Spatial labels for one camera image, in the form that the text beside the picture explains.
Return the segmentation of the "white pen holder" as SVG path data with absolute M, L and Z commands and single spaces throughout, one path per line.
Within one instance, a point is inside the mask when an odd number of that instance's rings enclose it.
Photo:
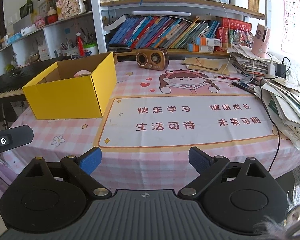
M 62 52 L 62 55 L 64 55 L 64 56 L 72 57 L 72 55 L 75 55 L 75 56 L 79 55 L 79 50 L 77 47 L 66 49 L 66 50 L 61 50 L 61 52 Z

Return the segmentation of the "orange white medicine box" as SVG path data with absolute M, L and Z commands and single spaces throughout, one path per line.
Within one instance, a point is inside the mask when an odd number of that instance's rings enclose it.
M 206 38 L 206 37 L 194 37 L 193 42 L 198 46 L 221 46 L 221 40 L 217 38 Z

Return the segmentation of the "red thick book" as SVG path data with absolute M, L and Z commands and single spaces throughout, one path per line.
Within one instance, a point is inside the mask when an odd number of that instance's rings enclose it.
M 252 30 L 252 25 L 249 22 L 244 22 L 232 18 L 220 17 L 218 19 L 220 26 L 223 28 L 229 28 L 233 30 L 250 32 Z

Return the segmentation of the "red pencil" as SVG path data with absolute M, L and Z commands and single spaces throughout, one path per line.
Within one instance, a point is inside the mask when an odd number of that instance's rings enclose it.
M 232 81 L 240 81 L 240 78 L 237 78 L 237 77 L 214 76 L 214 78 L 226 79 L 226 80 L 232 80 Z

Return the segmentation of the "stack of papers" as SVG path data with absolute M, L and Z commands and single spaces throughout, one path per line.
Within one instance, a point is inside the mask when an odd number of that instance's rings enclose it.
M 289 72 L 288 58 L 278 60 L 267 53 L 265 58 L 255 56 L 251 48 L 232 46 L 227 49 L 231 64 L 244 77 L 235 82 L 260 98 L 274 124 L 274 131 L 281 132 L 300 150 L 300 86 L 275 75 L 276 66 L 283 63 Z

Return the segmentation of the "brown retro radio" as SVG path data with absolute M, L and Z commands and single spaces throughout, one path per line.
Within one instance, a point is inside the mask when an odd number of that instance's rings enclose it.
M 169 65 L 168 51 L 163 48 L 139 48 L 136 62 L 140 68 L 163 71 Z

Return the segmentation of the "black power adapter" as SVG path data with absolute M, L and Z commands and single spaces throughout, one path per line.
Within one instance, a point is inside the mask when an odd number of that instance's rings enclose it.
M 283 63 L 279 63 L 276 66 L 275 75 L 278 77 L 286 78 L 287 67 Z

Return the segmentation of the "black electronic piano keyboard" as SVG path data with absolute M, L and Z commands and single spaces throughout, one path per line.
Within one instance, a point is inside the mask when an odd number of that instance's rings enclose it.
M 46 61 L 38 61 L 17 68 L 0 76 L 0 103 L 24 101 L 22 88 L 42 71 L 57 61 L 70 60 L 70 56 L 60 56 Z

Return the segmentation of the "pink checkered tablecloth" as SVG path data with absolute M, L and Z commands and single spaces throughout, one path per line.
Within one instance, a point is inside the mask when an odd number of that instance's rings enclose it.
M 279 177 L 300 165 L 300 150 L 278 135 L 260 100 L 209 74 L 171 62 L 165 72 L 120 62 L 116 85 L 101 118 L 38 120 L 25 110 L 15 125 L 28 125 L 34 139 L 4 152 L 17 175 L 36 156 L 58 161 L 102 150 L 94 177 L 111 190 L 180 189 L 198 174 L 188 150 L 199 147 L 232 161 L 255 157 Z

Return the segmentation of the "brown cardboard pieces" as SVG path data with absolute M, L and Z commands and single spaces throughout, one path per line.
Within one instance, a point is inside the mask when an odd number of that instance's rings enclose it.
M 228 62 L 228 59 L 207 59 L 199 57 L 189 57 L 181 61 L 181 64 L 194 66 L 194 69 L 201 69 L 217 74 L 230 75 L 237 73 L 235 67 Z

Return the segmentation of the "white green lidded jar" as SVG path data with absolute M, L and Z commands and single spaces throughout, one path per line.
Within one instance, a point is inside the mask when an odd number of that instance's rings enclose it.
M 89 43 L 83 46 L 85 56 L 92 56 L 98 54 L 97 43 Z

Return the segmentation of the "yellow cardboard box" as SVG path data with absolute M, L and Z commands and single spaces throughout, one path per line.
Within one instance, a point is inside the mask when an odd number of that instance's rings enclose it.
M 113 53 L 57 61 L 22 89 L 35 117 L 101 118 L 117 83 Z

